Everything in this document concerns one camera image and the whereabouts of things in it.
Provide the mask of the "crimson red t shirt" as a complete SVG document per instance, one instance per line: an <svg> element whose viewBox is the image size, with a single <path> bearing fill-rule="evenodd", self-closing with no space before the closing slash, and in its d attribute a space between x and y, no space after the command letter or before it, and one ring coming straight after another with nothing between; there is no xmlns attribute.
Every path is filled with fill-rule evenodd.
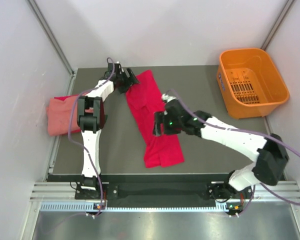
<svg viewBox="0 0 300 240"><path fill-rule="evenodd" d="M145 142L146 168L171 167L185 161L177 135L154 136L155 113L164 110L161 91L148 69L136 76L139 83L125 93L129 110Z"/></svg>

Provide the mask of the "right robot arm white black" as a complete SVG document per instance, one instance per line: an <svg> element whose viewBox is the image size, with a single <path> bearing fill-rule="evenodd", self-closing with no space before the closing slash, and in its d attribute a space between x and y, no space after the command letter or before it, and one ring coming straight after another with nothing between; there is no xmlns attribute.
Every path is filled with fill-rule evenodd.
<svg viewBox="0 0 300 240"><path fill-rule="evenodd" d="M281 137L241 132L238 128L220 121L215 116L198 110L190 114L173 96L162 96L164 110L155 112L153 135L177 135L185 132L204 140L226 146L247 157L252 163L229 173L223 192L235 198L242 190L255 184L276 186L289 161L286 149L278 144Z"/></svg>

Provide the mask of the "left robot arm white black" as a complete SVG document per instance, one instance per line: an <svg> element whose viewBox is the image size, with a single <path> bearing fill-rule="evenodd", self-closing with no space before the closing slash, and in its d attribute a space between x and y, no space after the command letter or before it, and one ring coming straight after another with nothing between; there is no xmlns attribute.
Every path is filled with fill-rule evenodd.
<svg viewBox="0 0 300 240"><path fill-rule="evenodd" d="M97 85L77 100L77 125L83 140L82 178L77 191L87 199L103 199L99 146L102 129L107 120L104 102L114 91L123 94L138 83L131 68L123 69L119 62L109 63Z"/></svg>

